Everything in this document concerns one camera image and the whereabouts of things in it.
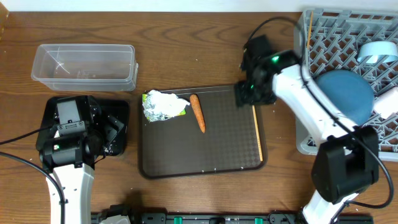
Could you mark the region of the wooden chopstick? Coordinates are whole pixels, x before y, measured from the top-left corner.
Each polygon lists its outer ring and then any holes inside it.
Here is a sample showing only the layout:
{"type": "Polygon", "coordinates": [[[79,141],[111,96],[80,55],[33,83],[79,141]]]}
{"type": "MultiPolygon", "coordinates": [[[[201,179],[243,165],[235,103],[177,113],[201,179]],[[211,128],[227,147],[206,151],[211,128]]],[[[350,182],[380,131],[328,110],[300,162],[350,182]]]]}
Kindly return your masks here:
{"type": "Polygon", "coordinates": [[[313,22],[313,11],[311,11],[310,22],[309,22],[309,25],[308,25],[307,50],[310,49],[310,39],[311,39],[311,35],[312,35],[312,22],[313,22]]]}
{"type": "Polygon", "coordinates": [[[259,135],[259,128],[258,128],[258,122],[257,122],[257,116],[256,116],[256,109],[255,106],[252,105],[252,113],[253,113],[253,120],[254,120],[254,127],[256,131],[256,141],[257,141],[257,146],[258,146],[258,153],[259,153],[259,159],[262,162],[263,156],[262,156],[262,147],[261,147],[261,139],[259,135]]]}

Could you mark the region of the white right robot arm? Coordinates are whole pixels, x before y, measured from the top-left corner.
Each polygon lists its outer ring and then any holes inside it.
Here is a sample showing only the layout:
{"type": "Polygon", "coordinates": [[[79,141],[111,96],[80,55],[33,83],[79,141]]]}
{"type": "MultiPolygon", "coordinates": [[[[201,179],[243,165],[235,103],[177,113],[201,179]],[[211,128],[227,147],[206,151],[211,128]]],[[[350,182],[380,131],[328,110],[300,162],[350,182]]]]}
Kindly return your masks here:
{"type": "Polygon", "coordinates": [[[292,50],[271,55],[243,53],[246,80],[235,86],[237,105],[284,101],[315,141],[315,193],[304,206],[302,223],[331,223],[355,197],[379,180],[376,131],[360,128],[321,91],[292,50]]]}

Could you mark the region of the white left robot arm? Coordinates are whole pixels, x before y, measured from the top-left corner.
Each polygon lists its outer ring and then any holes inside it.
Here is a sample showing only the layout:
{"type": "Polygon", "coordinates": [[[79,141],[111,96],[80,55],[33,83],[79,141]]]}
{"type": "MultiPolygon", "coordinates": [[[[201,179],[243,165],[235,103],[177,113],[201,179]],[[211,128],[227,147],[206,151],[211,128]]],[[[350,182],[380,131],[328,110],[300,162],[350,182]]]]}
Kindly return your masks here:
{"type": "Polygon", "coordinates": [[[96,162],[126,147],[129,103],[90,95],[47,101],[36,150],[50,193],[52,223],[90,223],[96,162]]]}

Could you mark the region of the light blue small bowl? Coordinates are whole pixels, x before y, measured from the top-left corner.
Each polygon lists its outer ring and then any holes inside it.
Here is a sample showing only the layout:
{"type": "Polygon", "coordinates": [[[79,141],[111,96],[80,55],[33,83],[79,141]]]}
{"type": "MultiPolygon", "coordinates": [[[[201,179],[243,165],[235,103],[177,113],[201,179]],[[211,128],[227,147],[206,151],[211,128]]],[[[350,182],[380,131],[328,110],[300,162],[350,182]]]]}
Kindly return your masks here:
{"type": "Polygon", "coordinates": [[[397,60],[396,44],[389,41],[374,41],[360,47],[357,61],[375,64],[385,56],[387,58],[384,62],[394,62],[397,60]]]}

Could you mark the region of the orange carrot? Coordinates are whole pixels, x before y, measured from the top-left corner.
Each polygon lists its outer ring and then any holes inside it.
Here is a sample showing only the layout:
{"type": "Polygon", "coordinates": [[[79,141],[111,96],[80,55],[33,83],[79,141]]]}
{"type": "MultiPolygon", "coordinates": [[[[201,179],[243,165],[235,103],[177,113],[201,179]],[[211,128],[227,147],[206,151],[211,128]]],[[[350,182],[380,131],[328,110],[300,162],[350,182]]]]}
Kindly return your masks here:
{"type": "Polygon", "coordinates": [[[205,119],[204,119],[200,101],[199,101],[197,95],[193,94],[190,96],[190,104],[192,106],[192,110],[197,119],[197,122],[198,122],[201,132],[205,133],[205,131],[206,131],[205,119]]]}

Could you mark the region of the white pink cup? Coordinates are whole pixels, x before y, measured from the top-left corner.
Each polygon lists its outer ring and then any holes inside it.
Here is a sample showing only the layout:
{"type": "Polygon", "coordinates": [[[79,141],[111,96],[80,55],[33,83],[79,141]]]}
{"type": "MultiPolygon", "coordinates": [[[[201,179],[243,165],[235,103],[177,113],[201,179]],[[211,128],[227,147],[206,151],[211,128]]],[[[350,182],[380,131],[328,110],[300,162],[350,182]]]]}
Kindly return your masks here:
{"type": "Polygon", "coordinates": [[[383,119],[395,115],[397,108],[397,87],[391,88],[383,93],[374,103],[374,111],[383,119]]]}

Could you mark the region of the dark blue plate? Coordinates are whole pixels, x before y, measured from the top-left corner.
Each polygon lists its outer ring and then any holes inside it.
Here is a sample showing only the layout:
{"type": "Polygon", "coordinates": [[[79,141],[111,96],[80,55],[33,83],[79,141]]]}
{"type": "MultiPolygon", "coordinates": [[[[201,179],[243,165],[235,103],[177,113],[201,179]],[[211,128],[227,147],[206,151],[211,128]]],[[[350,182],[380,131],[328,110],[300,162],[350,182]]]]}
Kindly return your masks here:
{"type": "Polygon", "coordinates": [[[358,126],[371,117],[374,93],[362,76],[348,70],[332,70],[315,81],[330,101],[358,126]]]}

